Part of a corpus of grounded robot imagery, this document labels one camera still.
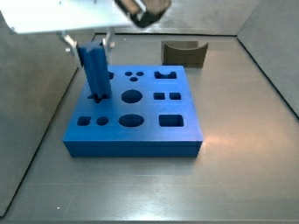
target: square hole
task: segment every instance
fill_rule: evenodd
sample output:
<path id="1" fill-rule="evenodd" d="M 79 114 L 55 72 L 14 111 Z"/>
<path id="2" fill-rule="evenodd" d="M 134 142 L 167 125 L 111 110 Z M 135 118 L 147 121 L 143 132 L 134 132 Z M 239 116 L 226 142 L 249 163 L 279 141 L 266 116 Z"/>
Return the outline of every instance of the square hole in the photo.
<path id="1" fill-rule="evenodd" d="M 90 120 L 91 120 L 90 116 L 82 116 L 78 120 L 78 125 L 79 126 L 89 126 L 90 125 Z"/>
<path id="2" fill-rule="evenodd" d="M 162 127 L 182 127 L 183 116 L 182 115 L 159 115 L 159 124 Z"/>
<path id="3" fill-rule="evenodd" d="M 170 93 L 171 100 L 179 101 L 182 99 L 181 93 Z"/>
<path id="4" fill-rule="evenodd" d="M 154 93 L 154 98 L 157 100 L 165 100 L 165 93 Z"/>

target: metal surface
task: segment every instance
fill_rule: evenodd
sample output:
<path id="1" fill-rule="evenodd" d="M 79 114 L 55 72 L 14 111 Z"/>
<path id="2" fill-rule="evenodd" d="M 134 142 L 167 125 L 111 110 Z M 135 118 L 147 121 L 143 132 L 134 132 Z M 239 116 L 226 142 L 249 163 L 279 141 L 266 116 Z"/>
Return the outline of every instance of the metal surface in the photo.
<path id="1" fill-rule="evenodd" d="M 294 113 L 235 38 L 117 36 L 114 64 L 159 64 L 167 39 L 210 43 L 205 68 L 186 70 L 201 156 L 71 158 L 62 137 L 86 82 L 79 73 L 3 221 L 299 221 Z"/>
<path id="2" fill-rule="evenodd" d="M 131 25 L 114 0 L 2 0 L 0 10 L 19 33 Z"/>
<path id="3" fill-rule="evenodd" d="M 71 35 L 67 33 L 67 31 L 62 31 L 58 34 L 62 42 L 67 45 L 66 51 L 70 49 L 70 52 L 78 62 L 78 66 L 79 68 L 82 68 L 81 55 L 79 55 L 79 42 L 71 38 Z"/>
<path id="4" fill-rule="evenodd" d="M 299 117 L 299 1 L 265 0 L 238 38 Z"/>
<path id="5" fill-rule="evenodd" d="M 75 74 L 73 61 L 57 35 L 15 35 L 0 14 L 0 216 Z"/>
<path id="6" fill-rule="evenodd" d="M 173 0 L 159 23 L 139 29 L 117 28 L 117 33 L 181 33 L 238 35 L 261 0 Z"/>

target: gray wall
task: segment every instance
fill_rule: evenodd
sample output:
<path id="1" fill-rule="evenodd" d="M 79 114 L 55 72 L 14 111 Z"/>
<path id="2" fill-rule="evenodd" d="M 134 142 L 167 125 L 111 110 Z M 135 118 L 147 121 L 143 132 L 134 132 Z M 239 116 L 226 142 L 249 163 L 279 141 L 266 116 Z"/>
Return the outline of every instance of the gray wall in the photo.
<path id="1" fill-rule="evenodd" d="M 261 0 L 173 0 L 162 21 L 141 30 L 134 26 L 117 32 L 238 35 Z"/>
<path id="2" fill-rule="evenodd" d="M 12 34 L 0 13 L 0 216 L 77 71 L 65 48 L 55 34 Z"/>
<path id="3" fill-rule="evenodd" d="M 238 38 L 299 116 L 299 1 L 263 0 Z"/>

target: gray object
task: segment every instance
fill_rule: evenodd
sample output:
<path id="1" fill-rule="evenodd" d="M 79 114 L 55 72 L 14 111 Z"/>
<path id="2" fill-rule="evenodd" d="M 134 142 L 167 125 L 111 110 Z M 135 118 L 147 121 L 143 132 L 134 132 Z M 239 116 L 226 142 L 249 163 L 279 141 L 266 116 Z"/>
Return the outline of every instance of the gray object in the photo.
<path id="1" fill-rule="evenodd" d="M 261 0 L 173 0 L 159 23 L 146 29 L 117 28 L 117 33 L 238 35 Z"/>
<path id="2" fill-rule="evenodd" d="M 81 40 L 91 35 L 78 35 Z M 12 34 L 0 14 L 0 216 L 77 71 L 55 34 Z"/>
<path id="3" fill-rule="evenodd" d="M 163 64 L 203 68 L 209 45 L 199 46 L 198 41 L 163 41 Z"/>
<path id="4" fill-rule="evenodd" d="M 159 64 L 167 39 L 210 43 L 205 68 L 186 69 L 206 139 L 198 159 L 73 158 L 62 138 L 79 73 L 3 221 L 299 221 L 294 113 L 237 38 L 118 35 L 113 64 Z"/>
<path id="5" fill-rule="evenodd" d="M 299 1 L 263 0 L 238 38 L 299 116 Z"/>

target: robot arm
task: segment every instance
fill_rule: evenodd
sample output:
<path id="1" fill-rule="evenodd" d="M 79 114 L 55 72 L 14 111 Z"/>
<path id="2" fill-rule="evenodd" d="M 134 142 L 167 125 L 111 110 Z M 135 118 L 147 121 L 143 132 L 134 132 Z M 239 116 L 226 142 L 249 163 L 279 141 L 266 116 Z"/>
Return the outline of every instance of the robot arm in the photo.
<path id="1" fill-rule="evenodd" d="M 171 0 L 0 0 L 0 10 L 14 32 L 59 32 L 79 67 L 85 66 L 94 99 L 111 96 L 107 53 L 113 46 L 114 26 L 142 28 L 155 23 L 171 6 Z M 101 42 L 79 43 L 67 30 L 107 27 Z"/>

